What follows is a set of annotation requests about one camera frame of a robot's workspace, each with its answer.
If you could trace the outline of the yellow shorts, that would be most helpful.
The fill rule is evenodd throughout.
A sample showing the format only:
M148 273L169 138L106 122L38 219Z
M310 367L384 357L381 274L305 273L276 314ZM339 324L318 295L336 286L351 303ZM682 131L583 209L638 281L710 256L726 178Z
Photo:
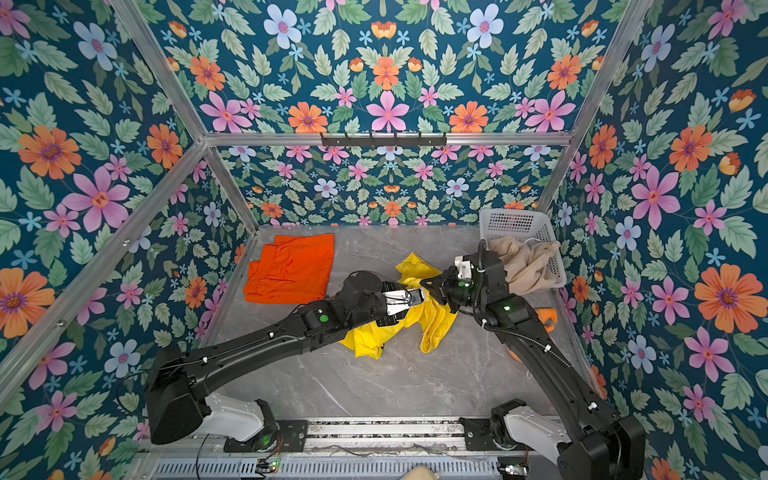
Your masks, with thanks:
M396 266L400 281L409 288L416 288L424 279L438 276L440 271L412 252ZM395 326L379 327L369 323L349 332L340 345L351 350L357 358L370 357L379 360L384 345L400 331L418 325L422 330L420 350L424 354L435 351L457 318L448 306L440 305L429 294L420 305L410 309L404 320Z

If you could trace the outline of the orange shorts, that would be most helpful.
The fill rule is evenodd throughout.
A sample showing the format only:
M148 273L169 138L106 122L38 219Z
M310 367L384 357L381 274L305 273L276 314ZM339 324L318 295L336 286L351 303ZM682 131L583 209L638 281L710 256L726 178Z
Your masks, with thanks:
M245 300L264 305L296 305L322 300L335 256L335 236L276 236L249 265Z

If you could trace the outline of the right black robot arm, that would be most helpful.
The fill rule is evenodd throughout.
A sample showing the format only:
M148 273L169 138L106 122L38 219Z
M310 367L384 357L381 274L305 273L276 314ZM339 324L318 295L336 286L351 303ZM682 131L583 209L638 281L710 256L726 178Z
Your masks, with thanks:
M479 242L475 253L420 283L451 311L469 311L484 330L517 355L554 406L547 419L515 400L496 418L505 434L555 464L564 479L640 479L646 433L622 416L578 374L540 322L535 309L509 290L499 255Z

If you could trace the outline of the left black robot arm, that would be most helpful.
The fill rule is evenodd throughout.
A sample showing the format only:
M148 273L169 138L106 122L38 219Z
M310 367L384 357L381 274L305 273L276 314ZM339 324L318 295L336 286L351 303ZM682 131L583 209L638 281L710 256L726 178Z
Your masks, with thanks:
M277 425L266 402L225 399L217 390L284 358L339 342L356 328L394 326L423 301L420 288L359 271L335 295L299 305L255 332L188 352L176 345L162 348L146 390L152 443L166 445L202 431L238 441L271 435Z

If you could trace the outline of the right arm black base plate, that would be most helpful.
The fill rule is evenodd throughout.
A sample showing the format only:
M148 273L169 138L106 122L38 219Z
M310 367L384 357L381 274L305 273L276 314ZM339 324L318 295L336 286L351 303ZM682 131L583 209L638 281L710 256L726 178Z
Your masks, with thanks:
M500 430L490 418L460 417L465 449L471 452L531 452L532 449L511 439L508 434L498 436Z

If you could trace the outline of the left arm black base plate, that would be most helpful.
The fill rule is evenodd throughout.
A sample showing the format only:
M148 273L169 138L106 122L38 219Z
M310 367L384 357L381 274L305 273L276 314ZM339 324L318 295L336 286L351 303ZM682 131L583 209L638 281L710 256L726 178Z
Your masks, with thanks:
M253 438L237 441L228 438L224 444L227 453L296 453L302 452L308 438L306 420L279 420L268 422Z

